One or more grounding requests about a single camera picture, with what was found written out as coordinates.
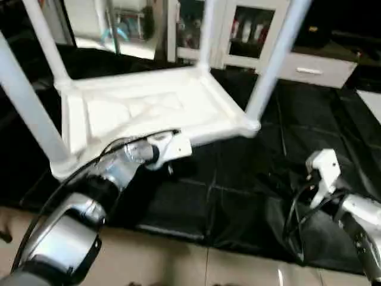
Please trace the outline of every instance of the glass cabinet door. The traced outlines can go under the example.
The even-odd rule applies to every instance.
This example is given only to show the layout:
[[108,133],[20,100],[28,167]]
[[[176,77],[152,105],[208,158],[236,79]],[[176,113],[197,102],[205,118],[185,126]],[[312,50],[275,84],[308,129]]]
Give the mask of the glass cabinet door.
[[199,49],[204,1],[180,0],[176,25],[177,46]]
[[[184,59],[197,60],[201,44],[205,1],[169,0],[169,3],[171,2],[172,5],[168,7],[168,60],[182,62]],[[210,58],[212,67],[216,66],[215,55],[220,41],[226,2],[226,0],[219,0],[214,10]]]
[[274,11],[238,6],[230,35],[229,54],[259,58]]
[[287,0],[235,0],[226,8],[220,67],[252,69],[265,62],[282,26]]

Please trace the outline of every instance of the beige floor tile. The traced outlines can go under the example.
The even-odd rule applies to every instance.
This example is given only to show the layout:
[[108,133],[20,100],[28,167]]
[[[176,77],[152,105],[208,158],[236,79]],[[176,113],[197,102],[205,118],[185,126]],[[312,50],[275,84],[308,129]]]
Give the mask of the beige floor tile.
[[342,272],[320,270],[324,286],[369,286],[365,276]]
[[204,286],[207,249],[166,238],[106,229],[83,284]]
[[316,268],[300,267],[298,265],[281,263],[279,266],[280,286],[323,286],[320,272]]
[[206,286],[279,285],[279,265],[275,260],[210,249]]
[[31,219],[30,213],[0,207],[0,229],[7,225],[13,237],[9,244],[0,240],[0,273],[9,273],[11,270],[14,256]]

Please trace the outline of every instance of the robotic arm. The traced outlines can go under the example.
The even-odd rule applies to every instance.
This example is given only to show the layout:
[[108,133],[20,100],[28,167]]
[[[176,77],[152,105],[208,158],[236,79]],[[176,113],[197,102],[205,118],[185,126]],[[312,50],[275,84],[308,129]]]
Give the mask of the robotic arm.
[[138,167],[156,170],[167,161],[192,154],[189,140],[174,132],[131,143],[121,139],[108,150],[115,146],[123,147],[82,174],[81,187],[32,233],[18,268],[0,281],[1,286],[79,284],[101,248],[99,230]]
[[[315,152],[306,161],[307,170],[320,175],[310,208],[317,207],[336,191],[341,173],[334,150]],[[381,285],[381,204],[369,198],[348,194],[330,202],[330,215],[351,237],[364,272],[372,285]]]

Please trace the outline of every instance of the black cable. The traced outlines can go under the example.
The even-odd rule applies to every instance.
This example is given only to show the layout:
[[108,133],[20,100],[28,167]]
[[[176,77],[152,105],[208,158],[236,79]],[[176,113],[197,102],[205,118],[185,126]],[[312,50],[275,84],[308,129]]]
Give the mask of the black cable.
[[312,178],[306,184],[304,184],[302,187],[299,188],[299,190],[296,192],[296,194],[294,195],[294,197],[292,199],[292,203],[291,203],[285,224],[283,226],[283,241],[285,242],[285,245],[289,245],[290,236],[288,235],[288,233],[289,233],[289,229],[291,227],[293,214],[295,214],[297,225],[298,225],[297,230],[298,230],[298,239],[299,239],[299,243],[301,246],[301,252],[296,253],[295,250],[293,249],[293,247],[291,247],[291,245],[289,245],[288,248],[289,248],[289,251],[291,252],[291,254],[296,258],[296,260],[300,264],[303,264],[303,262],[304,262],[304,240],[302,238],[301,226],[299,225],[300,217],[299,217],[299,210],[298,210],[298,200],[299,200],[300,196],[306,190],[309,190],[311,186],[316,185],[320,179],[321,179],[320,176],[317,176],[317,175],[315,175],[315,173],[312,173]]
[[41,219],[41,217],[44,215],[44,213],[46,212],[46,210],[48,209],[48,207],[50,206],[50,204],[54,201],[54,199],[57,197],[57,195],[61,192],[61,190],[63,190],[63,188],[70,182],[72,181],[76,176],[78,176],[80,173],[82,173],[83,171],[85,171],[90,165],[94,164],[94,163],[97,163],[100,161],[101,158],[107,156],[107,155],[110,155],[122,148],[124,148],[125,145],[127,144],[131,144],[131,143],[134,143],[136,141],[139,141],[141,139],[144,139],[146,137],[143,137],[143,138],[137,138],[137,139],[134,139],[134,140],[131,140],[129,142],[124,142],[123,144],[120,144],[112,149],[110,149],[109,151],[106,151],[107,148],[110,147],[110,144],[108,144],[106,146],[106,148],[100,153],[99,156],[95,157],[94,159],[92,159],[91,161],[87,162],[86,164],[84,164],[82,167],[80,167],[79,169],[77,169],[74,173],[72,173],[68,178],[66,178],[54,191],[53,193],[50,195],[50,197],[48,198],[48,200],[45,202],[45,204],[41,207],[39,213],[32,219],[32,221],[30,222],[29,226],[28,226],[28,229],[26,230],[24,236],[23,236],[23,239],[21,240],[21,243],[20,245],[18,246],[18,250],[17,250],[17,253],[15,255],[15,258],[14,258],[14,261],[13,261],[13,264],[12,264],[12,268],[11,268],[11,272],[15,271],[19,264],[20,264],[20,260],[21,260],[21,255],[25,249],[25,246],[33,232],[33,230],[35,229],[37,223],[39,222],[39,220]]
[[340,198],[342,196],[347,195],[349,192],[347,190],[344,191],[338,191],[335,192],[333,195],[331,195],[329,198],[325,198],[319,205],[317,205],[315,208],[310,210],[307,214],[305,214],[300,222],[298,222],[297,226],[295,226],[291,231],[288,232],[288,236],[290,237],[295,231],[298,230],[298,228],[302,227],[303,224],[305,224],[308,220],[310,220],[319,210],[321,210],[326,204],[330,203],[331,201]]

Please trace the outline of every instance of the drawer handle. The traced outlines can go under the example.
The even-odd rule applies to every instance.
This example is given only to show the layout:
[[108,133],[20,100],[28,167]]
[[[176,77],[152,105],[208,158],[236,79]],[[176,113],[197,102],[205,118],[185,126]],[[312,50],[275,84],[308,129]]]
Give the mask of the drawer handle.
[[323,74],[323,72],[321,70],[306,69],[305,67],[297,67],[296,71],[298,73],[316,74],[317,76]]

